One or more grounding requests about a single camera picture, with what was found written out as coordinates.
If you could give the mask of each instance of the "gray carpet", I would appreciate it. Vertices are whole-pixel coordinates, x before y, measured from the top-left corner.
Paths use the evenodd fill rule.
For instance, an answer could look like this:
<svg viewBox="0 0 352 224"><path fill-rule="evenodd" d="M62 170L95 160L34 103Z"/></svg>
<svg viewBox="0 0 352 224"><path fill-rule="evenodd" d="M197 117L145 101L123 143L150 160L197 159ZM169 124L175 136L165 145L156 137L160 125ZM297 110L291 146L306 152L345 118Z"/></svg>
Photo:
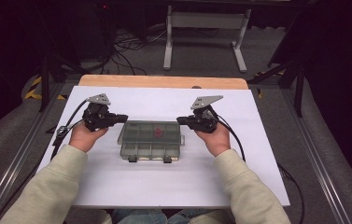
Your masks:
<svg viewBox="0 0 352 224"><path fill-rule="evenodd" d="M162 70L165 46L165 41L162 40L165 38L163 36L139 50L126 50L123 55L133 66L144 69L150 76L242 77L251 79L257 72L268 70L266 64L285 33L282 29L253 28L247 30L242 45L247 73L241 74L230 47L237 32L220 30L213 37L207 35L215 34L216 31L204 32L205 35L191 30L176 32L171 71ZM114 59L119 63L127 64L121 57ZM86 61L83 65L88 66L95 63L95 60L90 60L90 62ZM143 74L138 69L134 69L134 71L137 74ZM100 72L101 69L94 71L95 74ZM132 70L124 66L117 67L113 62L110 62L106 65L104 73L128 75L132 73ZM34 78L35 74L32 74L31 80L26 83L26 88L21 93L22 96ZM256 92L257 86L251 85L250 89L253 91L277 161L293 175L301 186L306 206L304 223L337 223L307 156L303 138L291 116L292 111L287 107L282 90L278 89L276 85L271 85L271 83L275 83L275 79L270 79L266 83L266 85L260 86L262 89L261 97ZM77 85L77 79L67 79L62 94L69 94L74 85ZM39 106L39 100L24 100L21 106L0 121L0 180L3 172L13 160L24 136L28 134L33 120L38 114ZM38 163L51 138L51 134L47 134L45 131L57 124L64 106L65 100L55 101L38 131L34 148L22 166L8 197ZM303 93L303 120L312 134L320 157L328 169L339 193L338 196L352 223L352 170L320 116L308 83L305 84ZM291 202L291 206L285 208L286 212L292 223L298 223L302 212L301 198L291 181L285 178L284 182ZM94 210L72 208L66 221L69 224L95 223L95 215Z"/></svg>

